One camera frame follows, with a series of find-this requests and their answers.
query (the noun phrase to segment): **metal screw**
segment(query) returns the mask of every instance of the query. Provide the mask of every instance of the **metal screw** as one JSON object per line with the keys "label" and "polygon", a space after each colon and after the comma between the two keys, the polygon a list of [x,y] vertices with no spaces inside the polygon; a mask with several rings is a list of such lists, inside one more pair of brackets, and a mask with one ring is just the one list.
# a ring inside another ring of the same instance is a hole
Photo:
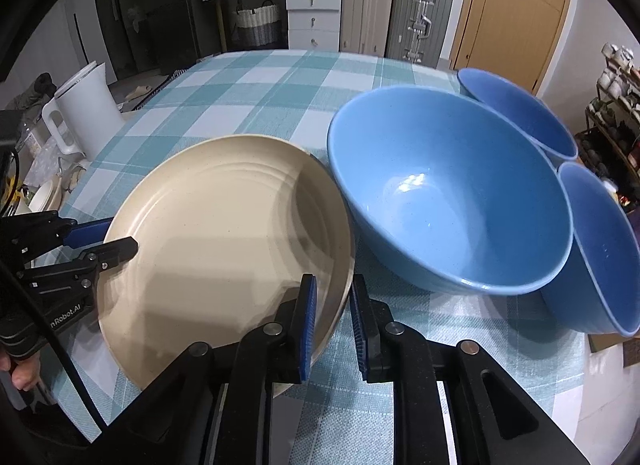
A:
{"label": "metal screw", "polygon": [[282,324],[280,324],[279,322],[270,322],[264,325],[262,331],[271,336],[280,335],[282,333]]}
{"label": "metal screw", "polygon": [[207,354],[209,345],[206,342],[194,342],[189,346],[189,353],[194,357],[201,357]]}
{"label": "metal screw", "polygon": [[460,343],[460,349],[467,355],[476,355],[480,351],[478,343],[473,340],[463,340]]}
{"label": "metal screw", "polygon": [[391,335],[402,335],[404,333],[404,324],[393,321],[385,326],[385,330]]}

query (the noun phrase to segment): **wooden door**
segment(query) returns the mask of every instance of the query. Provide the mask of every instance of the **wooden door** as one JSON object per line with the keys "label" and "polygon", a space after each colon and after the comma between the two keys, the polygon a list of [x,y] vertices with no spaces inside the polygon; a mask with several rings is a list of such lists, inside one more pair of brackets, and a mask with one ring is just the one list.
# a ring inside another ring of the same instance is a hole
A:
{"label": "wooden door", "polygon": [[454,67],[492,71],[533,91],[564,23],[566,0],[471,0]]}

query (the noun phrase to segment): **light blue bowl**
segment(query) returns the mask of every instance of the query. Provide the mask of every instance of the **light blue bowl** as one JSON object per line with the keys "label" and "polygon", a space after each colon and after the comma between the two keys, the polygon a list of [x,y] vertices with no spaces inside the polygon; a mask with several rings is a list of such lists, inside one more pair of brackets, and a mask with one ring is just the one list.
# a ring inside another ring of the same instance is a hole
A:
{"label": "light blue bowl", "polygon": [[495,73],[476,68],[458,72],[463,93],[493,108],[540,146],[557,167],[578,158],[578,146],[569,130],[539,99]]}
{"label": "light blue bowl", "polygon": [[640,252],[631,225],[602,182],[578,164],[558,171],[574,214],[574,243],[542,289],[552,314],[584,333],[631,337],[640,329]]}
{"label": "light blue bowl", "polygon": [[416,86],[373,90],[336,113],[327,145],[364,240],[420,288],[527,293],[569,255],[572,218],[553,166],[481,103]]}

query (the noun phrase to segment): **beige plate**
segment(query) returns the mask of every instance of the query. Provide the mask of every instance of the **beige plate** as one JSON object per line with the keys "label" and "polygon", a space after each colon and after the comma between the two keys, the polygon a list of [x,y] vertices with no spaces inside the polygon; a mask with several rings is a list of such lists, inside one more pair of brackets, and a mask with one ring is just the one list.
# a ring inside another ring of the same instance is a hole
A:
{"label": "beige plate", "polygon": [[140,249],[102,273],[98,315],[140,388],[190,343],[230,344],[272,320],[303,273],[318,279],[315,361],[353,277],[338,188],[315,158],[273,137],[207,140],[165,161],[125,200],[105,241],[125,236]]}

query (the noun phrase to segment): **tablecloth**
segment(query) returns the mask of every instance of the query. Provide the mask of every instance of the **tablecloth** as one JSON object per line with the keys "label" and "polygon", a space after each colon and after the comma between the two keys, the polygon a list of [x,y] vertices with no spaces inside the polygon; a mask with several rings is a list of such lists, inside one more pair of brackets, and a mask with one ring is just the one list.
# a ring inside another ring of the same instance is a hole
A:
{"label": "tablecloth", "polygon": [[[362,91],[393,84],[460,90],[453,74],[377,57],[275,50],[211,58],[172,81],[123,127],[91,164],[61,216],[80,222],[113,216],[153,168],[207,138],[273,135],[326,161],[334,112]],[[46,262],[72,256],[52,252]],[[356,271],[396,320],[429,339],[451,345],[464,338],[478,341],[569,437],[575,435],[584,337],[559,327],[538,293],[426,293],[382,267],[363,243]],[[71,328],[64,342],[98,409],[113,420],[139,391],[111,358],[95,315]],[[49,351],[43,366],[45,381],[69,418],[89,439],[97,437],[97,427]],[[443,410],[448,413],[444,401]],[[348,311],[310,380],[278,397],[273,416],[273,438],[280,440],[272,452],[276,464],[392,462],[392,386],[362,382]]]}

